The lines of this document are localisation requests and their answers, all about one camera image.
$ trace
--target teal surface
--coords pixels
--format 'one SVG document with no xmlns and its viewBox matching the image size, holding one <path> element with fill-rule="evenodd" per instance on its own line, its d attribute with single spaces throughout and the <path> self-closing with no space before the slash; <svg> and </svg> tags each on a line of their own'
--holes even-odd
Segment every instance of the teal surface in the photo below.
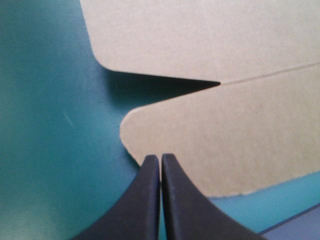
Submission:
<svg viewBox="0 0 320 240">
<path fill-rule="evenodd" d="M 88 227 L 139 169 L 119 139 L 125 114 L 209 86 L 104 69 L 78 0 L 2 0 L 0 239 L 65 240 Z M 319 203 L 319 193 L 317 173 L 212 200 L 259 232 Z"/>
</svg>

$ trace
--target crease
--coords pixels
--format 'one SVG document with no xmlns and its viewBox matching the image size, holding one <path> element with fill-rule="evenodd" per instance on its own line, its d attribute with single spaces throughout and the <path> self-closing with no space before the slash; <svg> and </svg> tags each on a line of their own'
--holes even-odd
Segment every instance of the crease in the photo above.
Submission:
<svg viewBox="0 0 320 240">
<path fill-rule="evenodd" d="M 312 67 L 319 66 L 319 65 L 320 65 L 320 61 L 313 62 L 313 63 L 306 64 L 306 65 L 294 66 L 294 67 L 285 68 L 285 69 L 282 69 L 282 70 L 278 70 L 278 71 L 274 71 L 274 72 L 270 72 L 270 73 L 266 73 L 266 74 L 261 74 L 261 75 L 258 75 L 258 76 L 253 76 L 253 77 L 247 77 L 247 78 L 243 78 L 243 79 L 233 80 L 233 81 L 226 82 L 226 83 L 222 83 L 221 82 L 221 86 L 242 84 L 242 83 L 250 82 L 250 81 L 253 81 L 253 80 L 257 80 L 257 79 L 269 78 L 269 77 L 277 76 L 277 75 L 280 75 L 280 74 L 285 74 L 285 73 L 294 72 L 294 71 L 298 71 L 298 70 L 302 70 L 302 69 L 312 68 Z"/>
</svg>

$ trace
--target cutting mat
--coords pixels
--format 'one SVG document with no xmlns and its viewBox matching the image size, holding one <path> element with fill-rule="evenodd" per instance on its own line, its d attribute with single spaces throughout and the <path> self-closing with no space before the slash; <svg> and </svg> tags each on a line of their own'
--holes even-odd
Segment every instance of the cutting mat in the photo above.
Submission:
<svg viewBox="0 0 320 240">
<path fill-rule="evenodd" d="M 1 1 L 0 239 L 64 240 L 88 227 L 138 171 L 119 139 L 125 114 L 211 84 L 104 69 L 78 0 Z M 316 173 L 212 201 L 260 232 L 319 193 Z"/>
</svg>

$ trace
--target cardboard sheet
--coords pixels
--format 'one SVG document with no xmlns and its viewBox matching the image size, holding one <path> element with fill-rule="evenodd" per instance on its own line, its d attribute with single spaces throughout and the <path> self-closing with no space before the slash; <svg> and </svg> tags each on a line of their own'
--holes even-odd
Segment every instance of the cardboard sheet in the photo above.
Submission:
<svg viewBox="0 0 320 240">
<path fill-rule="evenodd" d="M 216 81 L 320 61 L 319 0 L 80 0 L 93 53 L 123 72 Z"/>
<path fill-rule="evenodd" d="M 320 170 L 320 65 L 132 110 L 120 137 L 142 163 L 175 153 L 207 196 L 247 194 Z"/>
<path fill-rule="evenodd" d="M 104 67 L 221 83 L 131 111 L 120 136 L 139 163 L 174 153 L 217 197 L 320 169 L 319 0 L 80 2 Z"/>
</svg>

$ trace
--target cardboard box flap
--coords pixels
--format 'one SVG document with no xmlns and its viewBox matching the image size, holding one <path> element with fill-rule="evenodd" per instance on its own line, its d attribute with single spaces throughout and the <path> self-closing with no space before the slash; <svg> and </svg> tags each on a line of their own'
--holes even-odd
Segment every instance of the cardboard box flap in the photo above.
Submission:
<svg viewBox="0 0 320 240">
<path fill-rule="evenodd" d="M 227 83 L 320 62 L 319 0 L 80 0 L 96 59 Z"/>
<path fill-rule="evenodd" d="M 174 153 L 207 196 L 247 194 L 320 170 L 320 65 L 136 108 L 128 152 Z"/>
</svg>

